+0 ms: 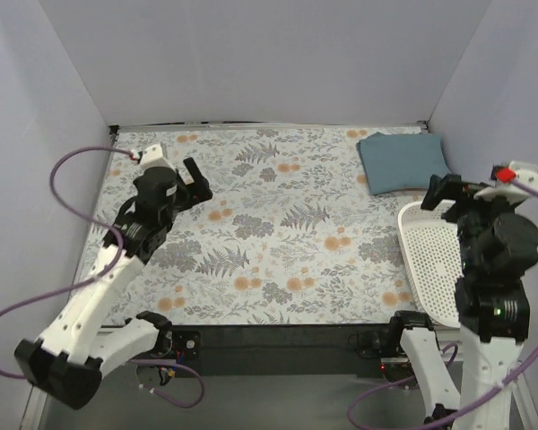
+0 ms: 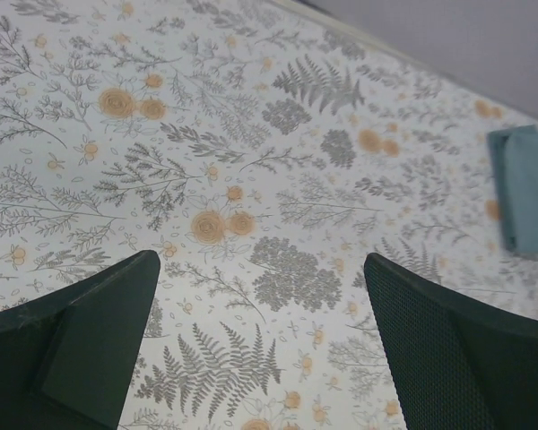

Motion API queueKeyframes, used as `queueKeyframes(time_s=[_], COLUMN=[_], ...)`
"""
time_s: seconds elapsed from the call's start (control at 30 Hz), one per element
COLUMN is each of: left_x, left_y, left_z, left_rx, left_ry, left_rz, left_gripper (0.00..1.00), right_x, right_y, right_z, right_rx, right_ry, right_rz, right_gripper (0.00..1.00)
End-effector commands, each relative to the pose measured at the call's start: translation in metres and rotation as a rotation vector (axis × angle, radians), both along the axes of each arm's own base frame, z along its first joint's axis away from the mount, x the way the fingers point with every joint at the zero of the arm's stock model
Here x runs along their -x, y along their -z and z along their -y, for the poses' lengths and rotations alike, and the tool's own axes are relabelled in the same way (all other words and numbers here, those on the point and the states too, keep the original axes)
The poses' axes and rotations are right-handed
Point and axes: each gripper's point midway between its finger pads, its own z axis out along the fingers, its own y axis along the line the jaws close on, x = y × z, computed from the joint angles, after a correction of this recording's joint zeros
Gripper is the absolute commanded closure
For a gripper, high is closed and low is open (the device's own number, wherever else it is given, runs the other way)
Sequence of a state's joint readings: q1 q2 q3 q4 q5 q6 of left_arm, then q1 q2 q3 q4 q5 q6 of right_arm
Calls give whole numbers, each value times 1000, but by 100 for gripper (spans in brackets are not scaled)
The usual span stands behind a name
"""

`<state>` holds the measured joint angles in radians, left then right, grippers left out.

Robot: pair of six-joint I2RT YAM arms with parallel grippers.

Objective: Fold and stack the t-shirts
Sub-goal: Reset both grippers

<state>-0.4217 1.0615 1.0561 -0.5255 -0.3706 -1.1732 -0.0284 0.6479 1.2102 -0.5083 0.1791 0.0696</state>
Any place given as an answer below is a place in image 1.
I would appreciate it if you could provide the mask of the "blue t shirt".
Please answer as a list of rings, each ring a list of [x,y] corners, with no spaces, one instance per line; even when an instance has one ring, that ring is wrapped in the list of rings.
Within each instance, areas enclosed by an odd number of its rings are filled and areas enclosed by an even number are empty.
[[[356,150],[372,195],[427,189],[433,175],[450,173],[441,140],[431,133],[374,133]]]

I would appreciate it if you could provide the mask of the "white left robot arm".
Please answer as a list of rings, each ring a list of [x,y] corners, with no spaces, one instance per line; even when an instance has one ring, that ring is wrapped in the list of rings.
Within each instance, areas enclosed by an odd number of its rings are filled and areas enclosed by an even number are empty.
[[[190,183],[162,156],[144,152],[138,162],[142,174],[134,180],[136,194],[108,226],[88,284],[34,341],[21,340],[14,351],[25,379],[71,409],[83,408],[104,377],[129,360],[155,365],[177,345],[171,321],[150,311],[106,339],[97,338],[113,303],[164,244],[177,215],[213,197],[191,158],[183,161]]]

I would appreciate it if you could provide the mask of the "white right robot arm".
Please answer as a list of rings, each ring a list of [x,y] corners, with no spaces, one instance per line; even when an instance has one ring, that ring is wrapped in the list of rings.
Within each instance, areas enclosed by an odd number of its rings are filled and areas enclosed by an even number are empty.
[[[442,218],[457,227],[461,272],[455,304],[464,347],[462,384],[456,387],[438,351],[427,314],[398,311],[388,347],[407,356],[426,408],[426,429],[507,429],[511,377],[528,337],[530,305],[522,277],[538,262],[538,227],[515,212],[532,189],[509,168],[493,186],[459,175],[432,176],[421,208],[452,202]]]

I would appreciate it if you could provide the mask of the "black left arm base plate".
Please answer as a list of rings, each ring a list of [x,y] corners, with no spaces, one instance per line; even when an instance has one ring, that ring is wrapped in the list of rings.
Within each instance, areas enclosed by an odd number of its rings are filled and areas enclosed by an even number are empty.
[[[152,356],[191,364],[200,357],[201,340],[199,331],[168,330],[159,335]]]

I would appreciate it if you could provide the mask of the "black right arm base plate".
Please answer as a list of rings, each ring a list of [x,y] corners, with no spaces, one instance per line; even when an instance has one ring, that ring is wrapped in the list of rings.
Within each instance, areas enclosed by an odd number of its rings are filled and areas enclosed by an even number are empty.
[[[400,347],[387,340],[384,332],[356,331],[348,337],[347,343],[358,357],[376,359],[387,382],[394,383],[413,376],[410,360]]]

